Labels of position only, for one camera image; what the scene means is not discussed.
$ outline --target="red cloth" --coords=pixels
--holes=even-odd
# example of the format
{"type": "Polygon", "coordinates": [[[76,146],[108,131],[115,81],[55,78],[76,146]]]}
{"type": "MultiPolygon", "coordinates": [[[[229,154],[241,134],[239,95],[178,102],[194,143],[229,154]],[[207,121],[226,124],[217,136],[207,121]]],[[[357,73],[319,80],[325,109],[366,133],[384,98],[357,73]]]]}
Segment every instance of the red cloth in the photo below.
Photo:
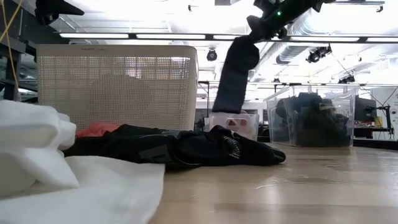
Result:
{"type": "Polygon", "coordinates": [[[109,124],[104,122],[95,122],[91,124],[87,129],[78,131],[76,134],[76,138],[81,137],[101,137],[107,131],[112,132],[119,128],[119,125],[109,124]]]}

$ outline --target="plastic bin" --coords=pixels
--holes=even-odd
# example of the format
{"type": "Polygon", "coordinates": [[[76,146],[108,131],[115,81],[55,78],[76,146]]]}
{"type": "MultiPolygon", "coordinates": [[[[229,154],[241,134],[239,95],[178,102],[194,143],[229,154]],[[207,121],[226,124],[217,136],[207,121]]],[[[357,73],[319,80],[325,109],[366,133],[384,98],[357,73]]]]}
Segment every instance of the plastic bin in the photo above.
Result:
{"type": "Polygon", "coordinates": [[[271,142],[299,147],[353,145],[353,86],[300,85],[266,99],[271,142]]]}
{"type": "Polygon", "coordinates": [[[212,113],[209,118],[209,127],[211,130],[214,126],[220,125],[243,137],[257,141],[259,119],[258,114],[212,113]]]}

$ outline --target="white basket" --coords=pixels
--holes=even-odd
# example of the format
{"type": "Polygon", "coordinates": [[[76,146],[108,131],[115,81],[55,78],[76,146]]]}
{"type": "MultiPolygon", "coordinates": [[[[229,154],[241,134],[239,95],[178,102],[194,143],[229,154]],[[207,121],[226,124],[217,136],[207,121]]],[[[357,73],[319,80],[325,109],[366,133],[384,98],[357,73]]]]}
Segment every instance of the white basket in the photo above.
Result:
{"type": "Polygon", "coordinates": [[[189,46],[39,45],[39,103],[77,129],[102,121],[191,130],[197,51],[189,46]]]}

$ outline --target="fluorescent light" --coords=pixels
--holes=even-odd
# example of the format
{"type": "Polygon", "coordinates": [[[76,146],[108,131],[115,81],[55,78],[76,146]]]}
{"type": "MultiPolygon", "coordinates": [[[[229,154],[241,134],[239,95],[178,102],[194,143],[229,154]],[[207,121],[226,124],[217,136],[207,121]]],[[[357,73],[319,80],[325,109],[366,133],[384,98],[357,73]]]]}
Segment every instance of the fluorescent light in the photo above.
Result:
{"type": "Polygon", "coordinates": [[[213,38],[217,40],[234,40],[241,35],[214,35],[213,38]]]}
{"type": "Polygon", "coordinates": [[[398,42],[398,37],[370,37],[368,42],[398,42]]]}
{"type": "Polygon", "coordinates": [[[85,34],[85,33],[69,33],[69,34],[60,34],[63,38],[90,38],[90,39],[112,39],[112,38],[129,38],[129,34],[85,34]]]}
{"type": "Polygon", "coordinates": [[[137,34],[139,39],[205,39],[202,34],[137,34]]]}
{"type": "Polygon", "coordinates": [[[293,41],[356,42],[359,37],[291,37],[293,41]]]}

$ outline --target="table surface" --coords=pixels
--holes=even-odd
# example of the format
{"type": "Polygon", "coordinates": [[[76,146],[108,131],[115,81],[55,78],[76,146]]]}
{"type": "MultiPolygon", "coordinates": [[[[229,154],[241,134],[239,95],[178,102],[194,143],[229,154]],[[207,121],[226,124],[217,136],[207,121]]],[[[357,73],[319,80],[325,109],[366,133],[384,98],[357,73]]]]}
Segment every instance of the table surface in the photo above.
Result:
{"type": "Polygon", "coordinates": [[[398,223],[398,151],[272,146],[283,164],[166,173],[150,223],[398,223]]]}

